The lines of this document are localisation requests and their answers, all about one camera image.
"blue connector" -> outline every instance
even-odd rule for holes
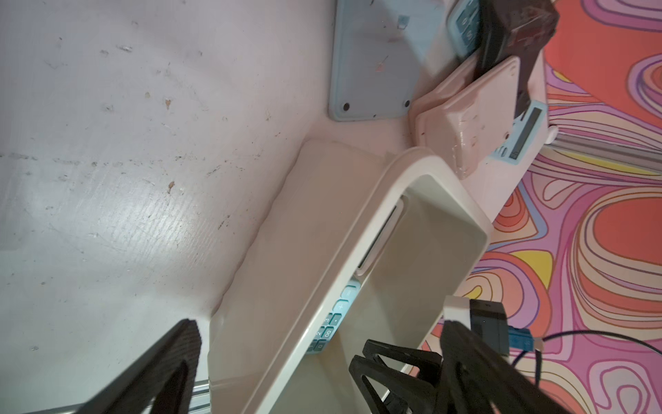
[[[511,348],[533,351],[534,338],[527,328],[517,329],[508,326],[508,344]]]

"dirt speck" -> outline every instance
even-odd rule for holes
[[[53,158],[53,162],[57,162],[58,164],[64,164],[66,166],[77,166],[80,165],[80,161],[70,161],[70,160],[61,160],[59,158]]]
[[[207,173],[207,177],[209,177],[210,175],[212,175],[213,173],[218,171],[219,168],[220,168],[220,166],[216,166],[216,168],[214,168],[213,170],[211,170],[210,172]]]
[[[11,158],[12,160],[29,160],[30,156],[12,152],[11,154],[9,154],[9,158]]]

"black wire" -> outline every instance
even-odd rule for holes
[[[540,388],[541,374],[542,374],[542,352],[536,349],[536,388]]]
[[[520,352],[520,354],[517,356],[517,358],[515,358],[515,359],[512,361],[512,364],[511,364],[510,366],[512,366],[513,368],[515,368],[515,365],[517,365],[517,363],[518,363],[518,362],[524,357],[524,355],[526,355],[528,352],[529,352],[529,351],[522,351],[522,352]]]
[[[631,336],[628,335],[623,335],[620,333],[615,333],[615,332],[606,332],[606,331],[594,331],[592,329],[581,329],[577,331],[564,331],[564,332],[558,332],[554,333],[551,335],[547,335],[544,338],[542,338],[543,342],[547,342],[552,339],[556,338],[561,338],[563,336],[570,336],[570,335],[602,335],[602,336],[612,336],[614,338],[619,338],[619,339],[625,339],[630,342],[634,342],[640,345],[644,345],[646,348],[652,350],[653,352],[662,355],[662,350],[659,350],[655,348],[653,345],[650,345],[640,339],[637,338],[632,338]],[[515,365],[524,357],[524,355],[527,354],[528,351],[523,350],[520,352],[520,354],[512,361],[511,366],[515,368]],[[536,387],[540,385],[540,376],[542,373],[542,352],[539,350],[536,350]]]
[[[556,338],[561,338],[562,336],[569,336],[569,335],[602,335],[602,336],[613,336],[614,338],[620,338],[620,339],[625,339],[629,340],[631,342],[636,342],[639,345],[644,345],[646,348],[650,349],[651,351],[654,351],[660,355],[662,355],[662,350],[659,350],[655,348],[653,345],[650,345],[640,339],[633,338],[628,335],[623,335],[620,333],[615,333],[615,332],[606,332],[606,331],[594,331],[592,329],[583,329],[579,331],[565,331],[565,332],[559,332],[559,333],[554,333],[551,335],[547,335],[544,338],[542,338],[543,342],[547,342],[552,339]]]

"colorful patterned mat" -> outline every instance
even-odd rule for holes
[[[544,148],[456,295],[503,302],[534,336],[598,329],[662,348],[662,176]],[[443,325],[423,349],[440,352]],[[518,369],[533,376],[534,359]],[[541,388],[573,413],[662,413],[662,356],[576,336],[545,345]]]
[[[549,123],[662,152],[662,0],[558,0]],[[662,348],[662,176],[544,148],[456,295],[501,301],[534,336],[611,331]],[[440,352],[440,323],[423,344]],[[534,359],[518,369],[532,377]],[[541,387],[568,411],[662,413],[662,356],[603,336],[545,346]]]
[[[549,123],[662,152],[662,1],[559,0],[545,47]]]

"scratched white tabletop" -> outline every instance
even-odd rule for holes
[[[302,140],[409,145],[404,119],[326,116],[334,14],[0,4],[0,412],[89,399],[182,318],[206,378],[209,317]],[[431,56],[420,91],[452,70]]]

